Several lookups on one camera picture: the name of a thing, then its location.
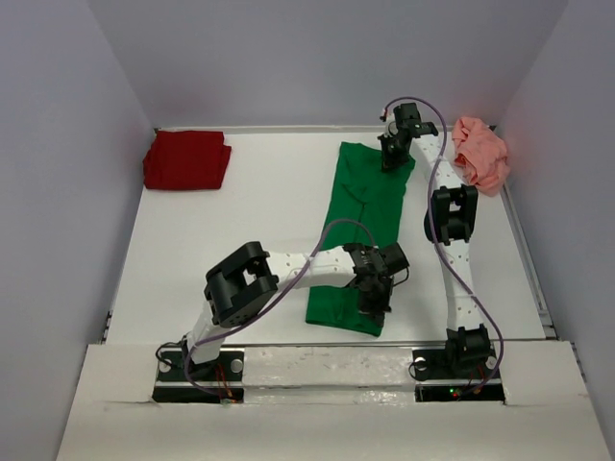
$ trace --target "wall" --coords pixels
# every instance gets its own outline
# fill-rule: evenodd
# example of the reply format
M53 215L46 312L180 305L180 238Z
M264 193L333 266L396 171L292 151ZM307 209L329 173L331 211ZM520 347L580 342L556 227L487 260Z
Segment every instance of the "wall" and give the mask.
M155 126L500 120L565 0L89 0Z
M573 0L507 109L513 196L558 332L615 453L615 4Z
M55 459L151 128L87 4L0 4L0 459Z

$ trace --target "green towel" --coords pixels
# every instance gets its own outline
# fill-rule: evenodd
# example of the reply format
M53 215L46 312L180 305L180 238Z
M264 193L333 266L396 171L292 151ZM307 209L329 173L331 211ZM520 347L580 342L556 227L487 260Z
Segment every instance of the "green towel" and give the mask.
M406 182L414 159L397 170L381 171L381 152L362 144L342 142L325 226L338 218L351 218L372 232L379 247L397 241ZM352 224L335 226L322 250L345 243L369 245L365 232ZM317 286L309 290L306 322L380 336L382 328L358 313L358 290Z

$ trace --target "towel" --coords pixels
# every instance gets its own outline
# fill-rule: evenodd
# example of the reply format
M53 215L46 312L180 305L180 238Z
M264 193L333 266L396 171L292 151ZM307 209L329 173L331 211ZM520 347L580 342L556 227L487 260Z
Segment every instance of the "towel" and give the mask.
M463 168L468 184L491 197L498 194L510 167L508 150L479 118L461 117L453 127L455 165Z
M222 132L158 132L143 160L148 189L219 189L231 157Z
M343 142L333 179L332 197L325 226L338 218L351 218L372 232L379 247L395 243L402 218L406 182L414 159L383 173L381 151ZM329 232L322 250L345 243L370 245L364 230L340 224ZM309 290L306 322L380 336L382 328L358 312L358 290L317 286Z

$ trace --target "folded red towel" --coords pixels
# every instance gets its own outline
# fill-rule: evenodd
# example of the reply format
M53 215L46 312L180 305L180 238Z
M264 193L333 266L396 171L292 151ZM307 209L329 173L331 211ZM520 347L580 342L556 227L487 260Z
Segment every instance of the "folded red towel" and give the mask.
M231 157L222 132L158 132L143 160L148 189L219 189Z

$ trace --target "pink cloth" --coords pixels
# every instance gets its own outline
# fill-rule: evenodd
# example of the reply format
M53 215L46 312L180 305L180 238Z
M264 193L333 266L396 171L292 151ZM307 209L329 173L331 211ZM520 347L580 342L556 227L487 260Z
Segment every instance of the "pink cloth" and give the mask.
M508 150L479 118L461 117L453 127L455 165L463 168L465 180L491 197L497 195L510 173Z

